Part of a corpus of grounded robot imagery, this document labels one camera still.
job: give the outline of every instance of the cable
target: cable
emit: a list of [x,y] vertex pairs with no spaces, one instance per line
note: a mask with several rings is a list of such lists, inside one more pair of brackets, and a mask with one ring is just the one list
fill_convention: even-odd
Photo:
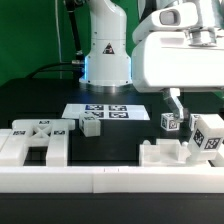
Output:
[[74,68],[74,69],[51,69],[51,70],[42,70],[42,71],[39,71],[39,72],[74,72],[74,71],[80,71],[82,69],[82,67],[77,67],[77,68]]
[[69,15],[69,20],[70,20],[70,24],[72,28],[73,41],[74,41],[74,45],[76,49],[76,60],[84,60],[84,55],[82,52],[80,38],[79,38],[77,22],[76,22],[76,18],[74,14],[75,9],[82,5],[82,1],[74,2],[74,0],[65,0],[64,3]]
[[140,23],[149,16],[152,12],[156,11],[156,0],[146,0],[145,9],[142,13]]
[[58,16],[58,0],[55,0],[55,21],[56,21],[56,31],[57,31],[57,39],[58,39],[58,54],[59,61],[62,62],[62,48],[61,48],[61,35],[60,35],[60,27],[59,27],[59,16]]
[[34,72],[31,72],[29,75],[26,76],[26,78],[32,79],[38,72],[43,71],[44,69],[57,67],[57,66],[61,66],[61,65],[72,65],[72,62],[59,62],[59,63],[42,66],[42,67],[38,68],[37,70],[35,70]]

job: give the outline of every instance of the robot logo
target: robot logo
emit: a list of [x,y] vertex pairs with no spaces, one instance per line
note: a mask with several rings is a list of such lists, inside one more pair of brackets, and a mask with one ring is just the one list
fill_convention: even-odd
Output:
[[115,54],[110,43],[107,45],[107,47],[103,51],[103,54]]

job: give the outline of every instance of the white plastic block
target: white plastic block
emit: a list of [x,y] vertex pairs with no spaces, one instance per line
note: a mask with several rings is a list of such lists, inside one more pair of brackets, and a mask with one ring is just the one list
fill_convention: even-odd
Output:
[[86,137],[100,136],[100,121],[92,113],[82,113],[79,116],[79,128]]
[[139,165],[140,166],[159,166],[160,147],[158,145],[140,145]]
[[129,192],[129,167],[105,167],[93,174],[93,193]]
[[0,166],[23,166],[28,152],[26,141],[32,134],[32,125],[13,129],[0,152]]
[[177,131],[180,129],[180,123],[174,120],[173,113],[161,114],[161,127],[166,131]]
[[0,166],[22,166],[29,147],[43,146],[48,146],[47,166],[67,165],[68,132],[75,129],[74,120],[15,120],[12,127],[0,130]]
[[191,114],[190,115],[189,127],[190,127],[191,131],[194,131],[194,128],[196,126],[199,116],[200,116],[200,114]]
[[139,165],[147,166],[185,166],[191,155],[188,148],[176,139],[157,139],[156,145],[140,145]]
[[223,137],[224,121],[219,115],[200,115],[188,144],[190,160],[214,160]]
[[173,153],[181,146],[177,139],[156,139],[156,145],[160,145],[163,153]]
[[0,167],[1,193],[92,193],[93,167]]
[[68,123],[64,120],[53,122],[51,137],[47,149],[47,166],[67,166]]
[[0,129],[0,152],[5,144],[5,141],[8,139],[11,131],[11,129]]
[[224,167],[224,144],[220,146],[215,159],[211,162],[215,167]]

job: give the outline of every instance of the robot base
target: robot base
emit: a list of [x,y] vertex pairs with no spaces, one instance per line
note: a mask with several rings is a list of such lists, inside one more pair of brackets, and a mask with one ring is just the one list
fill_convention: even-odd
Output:
[[99,85],[92,85],[89,83],[80,82],[80,88],[90,90],[93,92],[99,93],[121,93],[125,91],[133,90],[134,87],[132,84],[122,85],[122,86],[99,86]]

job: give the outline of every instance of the sticker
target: sticker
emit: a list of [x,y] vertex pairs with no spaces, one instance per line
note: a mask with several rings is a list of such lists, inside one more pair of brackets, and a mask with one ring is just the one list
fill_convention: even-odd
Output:
[[81,129],[84,131],[84,120],[82,120],[82,126]]
[[86,110],[104,110],[103,105],[86,105]]
[[192,117],[191,117],[191,116],[190,116],[189,124],[193,125],[193,124],[192,124]]
[[104,112],[91,112],[96,118],[104,118]]
[[127,107],[126,106],[117,106],[117,105],[111,105],[109,106],[109,110],[110,111],[127,111]]
[[197,121],[194,122],[194,127],[196,126],[196,124],[197,124]]
[[65,135],[65,131],[54,131],[54,135]]
[[166,117],[173,118],[173,114],[165,114]]
[[50,121],[40,121],[39,124],[50,124]]
[[169,121],[169,129],[176,129],[177,123],[174,120]]
[[210,138],[205,145],[205,149],[216,149],[221,138]]
[[167,127],[167,120],[164,117],[162,119],[162,127],[164,127],[164,128]]
[[93,120],[96,120],[95,117],[84,117],[84,119],[86,121],[93,121]]
[[110,112],[110,118],[129,118],[128,113],[126,112]]
[[196,142],[196,144],[198,145],[198,147],[200,148],[201,144],[204,140],[204,135],[197,129],[193,139]]
[[103,51],[103,54],[114,54],[114,50],[110,43],[107,45],[107,47]]
[[26,131],[14,131],[13,135],[25,135]]

